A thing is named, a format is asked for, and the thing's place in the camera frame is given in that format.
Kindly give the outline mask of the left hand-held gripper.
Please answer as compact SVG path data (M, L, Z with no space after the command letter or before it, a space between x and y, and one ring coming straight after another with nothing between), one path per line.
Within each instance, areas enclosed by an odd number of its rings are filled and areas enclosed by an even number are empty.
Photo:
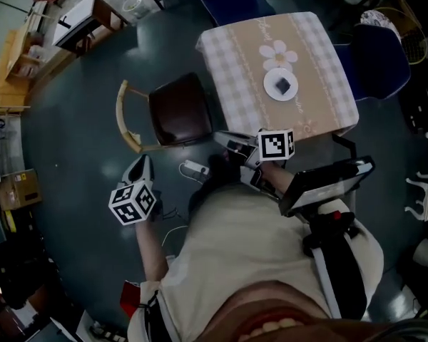
M142 172L144 180L135 182ZM122 181L134 183L112 191L108 208L123 226L147 220L157 202L152 192L154 168L151 157L139 156L123 173Z

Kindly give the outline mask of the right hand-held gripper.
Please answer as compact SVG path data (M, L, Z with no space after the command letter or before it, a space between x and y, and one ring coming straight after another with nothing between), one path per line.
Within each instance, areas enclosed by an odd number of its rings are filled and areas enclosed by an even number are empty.
M261 131L256 136L225 130L213 133L219 144L237 155L246 156L240 166L240 180L243 184L261 192L276 192L271 183L263 179L261 165L264 162L285 163L295 154L293 130Z

